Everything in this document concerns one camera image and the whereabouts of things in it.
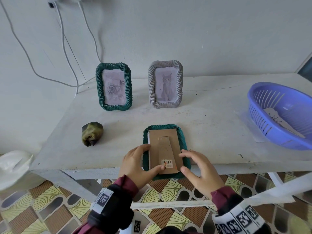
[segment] person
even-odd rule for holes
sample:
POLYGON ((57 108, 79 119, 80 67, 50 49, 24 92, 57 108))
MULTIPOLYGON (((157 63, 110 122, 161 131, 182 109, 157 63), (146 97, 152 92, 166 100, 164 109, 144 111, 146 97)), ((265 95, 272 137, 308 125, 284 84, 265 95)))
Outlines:
MULTIPOLYGON (((140 159, 143 152, 150 149, 149 144, 143 144, 131 149, 124 157, 122 165, 119 170, 119 179, 117 179, 113 186, 118 186, 121 188, 122 192, 126 193, 132 198, 138 193, 139 189, 143 188, 149 181, 151 181, 159 172, 166 169, 164 165, 158 165, 149 171, 144 171, 140 166, 140 159)), ((256 234, 267 234, 271 233, 267 224, 264 220, 249 206, 248 211, 253 217, 256 217, 256 222, 252 222, 246 212, 245 216, 239 216, 242 210, 241 206, 243 203, 243 198, 233 191, 229 186, 225 186, 221 177, 218 175, 214 166, 209 162, 208 158, 193 150, 181 150, 179 154, 180 157, 191 158, 199 167, 201 171, 201 176, 196 176, 186 167, 181 167, 181 172, 183 175, 189 179, 193 186, 201 192, 203 195, 211 198, 212 202, 216 205, 218 209, 218 216, 215 218, 214 222, 218 233, 256 233, 256 234), (233 218, 233 210, 239 210, 240 214, 236 220, 233 218)), ((110 223, 101 223, 102 227, 109 226, 110 223)), ((104 231, 100 230, 98 227, 87 222, 81 225, 74 234, 103 234, 104 231)), ((186 234, 186 231, 181 231, 174 226, 168 226, 163 228, 158 232, 159 234, 186 234)))

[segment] flower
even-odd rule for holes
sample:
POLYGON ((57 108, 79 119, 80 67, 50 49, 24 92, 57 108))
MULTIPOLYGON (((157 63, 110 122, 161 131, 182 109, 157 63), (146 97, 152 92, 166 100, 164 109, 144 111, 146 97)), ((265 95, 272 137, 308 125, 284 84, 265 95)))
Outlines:
POLYGON ((117 85, 108 85, 107 91, 109 94, 117 94, 119 92, 119 87, 117 85))

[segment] white table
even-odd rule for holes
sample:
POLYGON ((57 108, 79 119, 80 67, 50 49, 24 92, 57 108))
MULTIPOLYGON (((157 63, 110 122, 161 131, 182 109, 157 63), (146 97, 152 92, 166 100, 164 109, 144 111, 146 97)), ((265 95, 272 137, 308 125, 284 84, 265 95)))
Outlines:
MULTIPOLYGON (((95 180, 117 178, 122 157, 142 144, 150 125, 176 124, 187 147, 205 154, 219 174, 312 170, 312 151, 293 151, 270 142, 257 143, 237 112, 248 110, 247 92, 268 81, 312 95, 312 84, 298 74, 185 77, 182 103, 154 109, 147 79, 133 79, 128 111, 105 111, 96 82, 80 89, 37 155, 31 170, 69 191, 94 201, 101 189, 95 180), (104 134, 95 146, 81 142, 81 127, 97 121, 104 134)), ((200 174, 196 165, 192 170, 200 174)))

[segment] cat drawing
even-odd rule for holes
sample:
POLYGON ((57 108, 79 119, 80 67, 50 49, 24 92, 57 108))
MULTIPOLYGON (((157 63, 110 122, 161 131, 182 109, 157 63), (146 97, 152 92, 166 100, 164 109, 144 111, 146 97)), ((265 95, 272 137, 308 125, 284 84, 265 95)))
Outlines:
POLYGON ((161 98, 163 101, 171 101, 173 99, 173 93, 171 90, 171 74, 163 74, 163 91, 161 93, 161 98))

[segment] gray picture frame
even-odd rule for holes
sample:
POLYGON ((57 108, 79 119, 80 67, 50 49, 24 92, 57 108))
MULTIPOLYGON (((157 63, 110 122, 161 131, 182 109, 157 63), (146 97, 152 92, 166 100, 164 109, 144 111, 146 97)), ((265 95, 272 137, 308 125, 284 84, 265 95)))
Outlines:
POLYGON ((154 61, 149 67, 148 73, 149 80, 149 96, 150 96, 150 104, 154 108, 176 108, 180 105, 182 101, 182 86, 183 86, 183 66, 177 60, 171 61, 154 61), (165 68, 165 67, 174 67, 177 69, 176 75, 176 100, 174 102, 167 103, 159 103, 156 102, 156 94, 155 94, 155 70, 157 68, 165 68))

